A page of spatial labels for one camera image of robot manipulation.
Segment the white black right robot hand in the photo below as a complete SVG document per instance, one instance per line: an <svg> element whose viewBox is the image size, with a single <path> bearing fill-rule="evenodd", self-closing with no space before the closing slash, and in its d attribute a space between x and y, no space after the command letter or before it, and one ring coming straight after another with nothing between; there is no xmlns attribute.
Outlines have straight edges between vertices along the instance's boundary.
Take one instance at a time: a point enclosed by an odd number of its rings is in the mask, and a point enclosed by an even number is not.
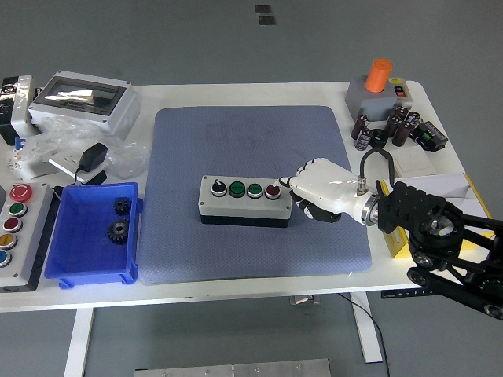
<svg viewBox="0 0 503 377"><path fill-rule="evenodd" d="M292 200L312 220L333 223L348 214L360 224L366 222L371 194L357 194L358 176L325 158L308 161L294 176L279 178L273 186L289 189Z"/></svg>

